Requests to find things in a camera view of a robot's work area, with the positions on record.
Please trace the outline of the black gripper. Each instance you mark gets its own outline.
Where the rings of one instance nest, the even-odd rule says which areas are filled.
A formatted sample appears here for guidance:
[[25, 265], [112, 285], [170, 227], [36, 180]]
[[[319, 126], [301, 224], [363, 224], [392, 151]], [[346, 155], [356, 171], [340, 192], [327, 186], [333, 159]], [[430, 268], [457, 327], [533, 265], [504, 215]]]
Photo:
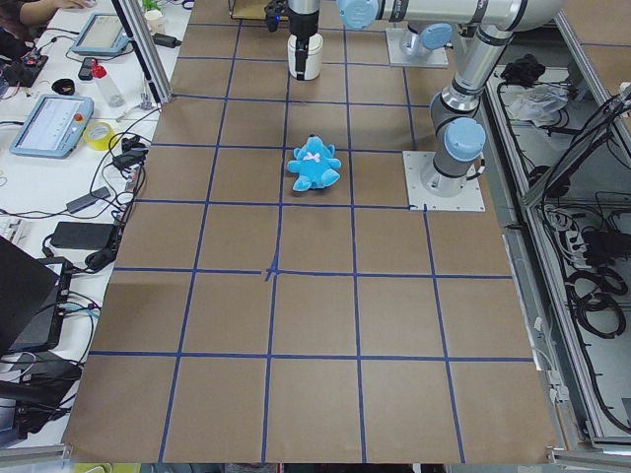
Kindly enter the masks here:
[[[319, 20], [319, 0], [288, 0], [287, 16], [292, 35], [315, 35]], [[296, 37], [295, 71], [305, 73], [308, 61], [308, 40]]]

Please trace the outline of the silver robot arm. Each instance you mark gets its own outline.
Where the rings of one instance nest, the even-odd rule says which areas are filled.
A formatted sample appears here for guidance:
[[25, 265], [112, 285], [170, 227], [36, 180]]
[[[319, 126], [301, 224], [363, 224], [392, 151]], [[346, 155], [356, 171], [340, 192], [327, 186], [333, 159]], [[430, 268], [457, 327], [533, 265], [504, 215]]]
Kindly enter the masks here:
[[437, 152], [421, 171], [430, 192], [456, 196], [486, 142], [484, 128], [474, 119], [480, 95], [514, 33], [533, 30], [551, 20], [562, 1], [339, 1], [343, 24], [362, 30], [374, 21], [444, 22], [476, 25], [465, 58], [450, 85], [431, 103]]
[[[361, 30], [378, 19], [385, 4], [381, 1], [340, 1], [338, 13], [344, 25]], [[270, 29], [281, 16], [289, 21], [287, 42], [290, 74], [299, 81], [319, 75], [323, 41], [317, 35], [320, 3], [318, 1], [282, 1], [278, 13], [267, 12]], [[446, 68], [446, 48], [452, 40], [453, 27], [446, 23], [410, 20], [405, 28], [388, 28], [386, 46], [389, 64], [396, 67]]]

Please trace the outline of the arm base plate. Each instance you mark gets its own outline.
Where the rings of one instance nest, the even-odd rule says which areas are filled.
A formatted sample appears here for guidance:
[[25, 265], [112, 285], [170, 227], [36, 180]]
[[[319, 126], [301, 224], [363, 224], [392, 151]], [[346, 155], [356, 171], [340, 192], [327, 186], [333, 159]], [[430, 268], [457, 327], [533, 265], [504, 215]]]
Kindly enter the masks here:
[[485, 205], [471, 165], [461, 177], [446, 177], [434, 167], [434, 152], [404, 151], [408, 206], [418, 211], [484, 212]]
[[444, 46], [429, 49], [420, 34], [409, 29], [387, 29], [389, 64], [396, 67], [447, 68], [449, 59]]

